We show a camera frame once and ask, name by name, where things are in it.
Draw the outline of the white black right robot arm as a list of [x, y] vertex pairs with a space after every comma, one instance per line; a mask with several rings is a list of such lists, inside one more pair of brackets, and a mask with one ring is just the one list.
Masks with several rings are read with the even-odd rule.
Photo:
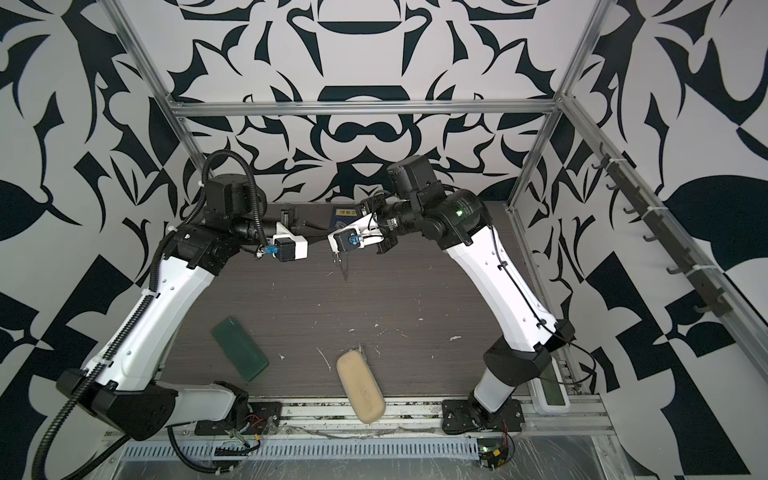
[[470, 403], [481, 418], [497, 414], [516, 387], [538, 378], [553, 352], [574, 343], [575, 329], [558, 320], [513, 265], [486, 204], [473, 192], [448, 192], [431, 162], [416, 155], [387, 168], [392, 191], [364, 200], [363, 219], [347, 245], [392, 249], [418, 233], [457, 263], [494, 315], [500, 338], [484, 353], [485, 371]]

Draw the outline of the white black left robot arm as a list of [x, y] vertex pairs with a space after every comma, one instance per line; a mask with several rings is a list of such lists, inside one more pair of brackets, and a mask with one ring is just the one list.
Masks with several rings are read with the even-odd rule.
[[82, 368], [62, 373], [67, 401], [44, 433], [31, 467], [46, 476], [54, 440], [76, 408], [121, 431], [101, 454], [70, 473], [83, 479], [130, 440], [146, 440], [177, 426], [211, 424], [238, 434], [247, 426], [247, 393], [227, 382], [164, 385], [161, 360], [187, 312], [226, 263], [241, 251], [258, 259], [304, 260], [313, 237], [295, 220], [266, 219], [267, 200], [249, 163], [230, 149], [212, 152], [201, 172], [201, 197], [192, 213], [171, 226], [149, 265], [149, 283], [107, 344]]

